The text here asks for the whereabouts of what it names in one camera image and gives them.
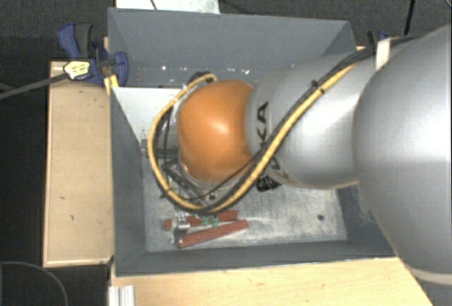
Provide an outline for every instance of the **red stick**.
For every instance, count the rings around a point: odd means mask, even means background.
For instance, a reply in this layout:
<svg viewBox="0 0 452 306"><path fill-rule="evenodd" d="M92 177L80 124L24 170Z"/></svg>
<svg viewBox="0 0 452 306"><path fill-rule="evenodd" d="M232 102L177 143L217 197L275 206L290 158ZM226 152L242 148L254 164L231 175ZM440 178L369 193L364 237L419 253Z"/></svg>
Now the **red stick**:
<svg viewBox="0 0 452 306"><path fill-rule="evenodd" d="M220 225L216 228L209 228L207 230L200 230L199 232L191 233L189 235L183 236L179 240L179 248L190 247L198 245L203 242L214 240L225 235L230 235L233 232L239 230L244 230L248 228L248 222L246 220L238 220L233 223L228 223L225 225Z"/></svg>

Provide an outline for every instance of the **blue clamp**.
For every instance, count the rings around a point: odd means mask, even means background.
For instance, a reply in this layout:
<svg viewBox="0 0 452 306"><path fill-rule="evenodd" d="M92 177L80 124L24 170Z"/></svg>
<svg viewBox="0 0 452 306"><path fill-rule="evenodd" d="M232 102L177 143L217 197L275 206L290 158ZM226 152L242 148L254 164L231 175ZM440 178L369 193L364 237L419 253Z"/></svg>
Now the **blue clamp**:
<svg viewBox="0 0 452 306"><path fill-rule="evenodd" d="M83 60L89 63L89 74L72 78L72 80L86 81L103 87L104 78L116 75L119 86L125 86L129 76L129 64L125 52L115 52L109 59L107 50L98 41L91 41L89 23L67 23L56 33L62 49L67 52L71 61Z"/></svg>

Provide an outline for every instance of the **yellow cable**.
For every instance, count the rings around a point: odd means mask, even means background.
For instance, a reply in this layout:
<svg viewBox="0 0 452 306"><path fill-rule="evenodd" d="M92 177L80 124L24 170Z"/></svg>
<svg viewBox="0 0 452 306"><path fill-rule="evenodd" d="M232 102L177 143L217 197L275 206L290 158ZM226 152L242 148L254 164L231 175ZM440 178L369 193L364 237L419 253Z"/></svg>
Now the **yellow cable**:
<svg viewBox="0 0 452 306"><path fill-rule="evenodd" d="M238 190L226 201L224 201L219 206L216 206L215 208L212 208L209 210L209 213L217 213L219 211L222 211L223 209L227 208L228 206L231 206L236 200L238 200L241 196L243 196L254 184L258 176L262 173L262 171L265 169L267 164L270 162L271 158L275 154L275 152L278 149L278 146L283 142L284 138L286 137L287 133L290 131L290 129L295 125L295 123L298 121L298 119L323 95L323 92L328 90L331 86L333 86L335 83L337 83L355 64L351 64L341 71L337 72L335 75L331 76L328 80L325 81L325 83L321 86L321 88L315 90L300 106L290 115L290 117L287 119L287 121L283 124L281 130L276 134L276 136L272 139L270 145L268 146L268 149L266 152L262 155L259 162L256 164L256 167L251 172L251 174L245 179L244 183L238 188ZM162 110L160 110L157 117L154 119L153 124L149 131L148 136L148 155L149 155L149 161L150 165L155 173L155 176L157 177L157 180L159 181L160 185L166 192L166 195L168 195L169 198L171 198L173 201L175 201L180 206L183 206L186 209L190 209L192 211L200 211L203 209L202 206L199 206L197 204L190 203L186 201L185 199L181 198L174 190L170 188L168 183L166 182L165 178L162 176L162 173L160 172L160 169L158 167L158 163L154 157L153 154L153 139L155 135L155 130L157 129L157 125L159 121L162 119L163 115L168 111L171 107L174 106L174 104L180 100L188 90L193 88L194 86L198 85L200 82L207 80L209 78L214 78L216 81L216 78L213 75L205 75L194 82L188 84L188 86L185 89L182 89L174 99L172 99Z"/></svg>
<svg viewBox="0 0 452 306"><path fill-rule="evenodd" d="M193 211L198 211L202 207L197 204L193 204L188 201L185 201L176 192L174 192L174 190L172 190L170 188L165 177L163 177L163 175L160 171L157 160L155 159L155 155L153 152L153 142L154 142L155 131L157 130L157 126L158 126L160 120L163 118L163 115L165 115L165 113L169 109L171 109L174 106L174 104L176 104L177 101L182 99L192 88L197 86L199 83L202 83L203 81L207 81L207 80L217 81L217 78L213 74L207 74L200 78L197 78L195 81L190 82L185 88L182 88L182 90L180 90L176 94L176 96L174 98L172 98L170 100L170 102L167 103L166 106L163 109L161 109L160 112L157 114L157 116L154 118L154 121L150 127L150 131L149 131L149 135L148 135L148 157L149 157L150 166L153 169L155 177L157 178L158 182L162 186L166 195L168 195L171 199L173 199L180 206L184 206L187 209L191 209Z"/></svg>
<svg viewBox="0 0 452 306"><path fill-rule="evenodd" d="M337 72L334 76L331 76L325 83L321 86L321 89L315 90L300 106L290 115L289 119L284 123L281 130L276 134L276 136L271 141L268 146L267 151L263 154L262 158L257 163L253 172L244 181L243 185L238 188L238 190L224 203L210 210L211 213L219 212L228 206L232 205L236 200L243 196L254 184L258 176L265 169L267 164L270 162L271 158L278 149L278 146L283 142L285 136L290 131L290 129L295 125L298 119L319 99L323 92L328 90L331 86L337 83L355 64L352 64L343 70Z"/></svg>

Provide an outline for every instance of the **gray box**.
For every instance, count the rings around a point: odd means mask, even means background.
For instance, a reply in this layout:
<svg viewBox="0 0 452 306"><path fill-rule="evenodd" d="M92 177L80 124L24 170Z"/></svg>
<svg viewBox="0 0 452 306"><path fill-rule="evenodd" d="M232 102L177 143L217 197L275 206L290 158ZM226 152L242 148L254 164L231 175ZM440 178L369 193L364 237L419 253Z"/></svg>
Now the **gray box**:
<svg viewBox="0 0 452 306"><path fill-rule="evenodd" d="M290 64L350 52L355 42L349 23L113 8L109 10L108 21L109 49L127 53L131 67L127 86L135 87L116 89L111 97L114 256L118 276L393 256L355 187L332 191L335 195L330 199L334 210L331 224L336 229L319 229L311 237L302 233L299 238L283 237L285 241L280 243L255 242L244 246L232 242L185 250L168 244L169 247L161 248L153 242L153 237L160 237L159 230L149 226L160 222L156 210L164 214L171 207L168 208L166 200L158 201L157 187L152 188L153 177L141 148L146 133L137 127L143 127L140 114L145 92L158 86L178 87L194 72L206 69L221 79L240 78L253 83ZM273 207L285 204L280 189L272 197L265 195L270 207L272 202ZM317 191L287 192L297 196L305 192L305 198L309 198L309 192ZM253 192L247 195L250 199L259 196ZM304 216L312 212L308 206L305 208ZM307 223L303 216L287 222L292 231L297 226L314 229L318 224L317 219Z"/></svg>

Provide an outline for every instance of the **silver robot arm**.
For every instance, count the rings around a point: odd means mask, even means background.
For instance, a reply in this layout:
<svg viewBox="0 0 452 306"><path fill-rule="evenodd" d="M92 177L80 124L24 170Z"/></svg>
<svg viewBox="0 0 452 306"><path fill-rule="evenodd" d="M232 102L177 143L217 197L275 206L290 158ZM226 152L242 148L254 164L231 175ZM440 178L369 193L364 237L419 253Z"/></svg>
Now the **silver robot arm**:
<svg viewBox="0 0 452 306"><path fill-rule="evenodd" d="M344 55L279 71L255 87L254 153L288 108ZM354 66L293 126L266 174L295 187L358 184L384 235L435 305L452 304L451 26Z"/></svg>

